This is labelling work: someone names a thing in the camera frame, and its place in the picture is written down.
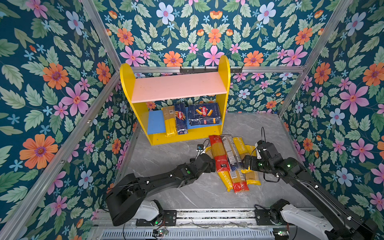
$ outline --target gray marble floor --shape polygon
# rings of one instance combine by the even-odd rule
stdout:
[[[276,114],[227,114],[223,134],[241,136],[245,144],[254,145],[261,139],[261,127],[265,129],[266,140],[275,144],[284,158],[297,158],[296,150]],[[196,145],[203,141],[199,139],[151,146],[141,132],[126,174],[146,177],[168,172],[195,157]],[[233,191],[226,191],[217,173],[206,173],[191,185],[160,192],[147,200],[157,199],[164,208],[231,208],[253,207],[254,204],[269,207],[283,198],[297,207],[312,207],[306,198],[283,181],[265,182],[262,174],[259,176],[261,186],[250,185],[249,192],[234,194]]]

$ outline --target barilla logo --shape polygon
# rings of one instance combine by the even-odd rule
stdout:
[[[203,113],[203,116],[205,117],[207,115],[207,108],[206,107],[202,107],[201,108],[201,112]]]

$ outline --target barilla pasta box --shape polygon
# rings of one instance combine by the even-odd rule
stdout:
[[[175,103],[176,129],[178,135],[188,134],[186,114],[187,111],[184,103]]]
[[[218,124],[221,114],[217,103],[202,103],[189,105],[188,118],[191,126]]]

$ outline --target blue shelf board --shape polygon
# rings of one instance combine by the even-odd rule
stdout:
[[[186,107],[186,117],[187,117],[187,129],[195,129],[195,128],[201,128],[201,127],[211,127],[211,126],[219,126],[221,125],[221,121],[218,124],[210,124],[210,125],[197,125],[197,126],[191,126],[189,125],[189,119],[188,119],[188,107]],[[148,119],[148,135],[150,134],[157,134],[157,133],[164,133],[166,132],[166,126],[164,123],[164,116],[163,111],[156,110],[156,111],[150,111],[149,112],[149,119]]]

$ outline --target ventilation grille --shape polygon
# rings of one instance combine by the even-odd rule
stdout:
[[[126,239],[155,239],[152,231],[153,229],[124,229]],[[168,228],[168,231],[162,239],[275,239],[271,230]],[[102,240],[104,239],[124,239],[122,229],[104,230]]]

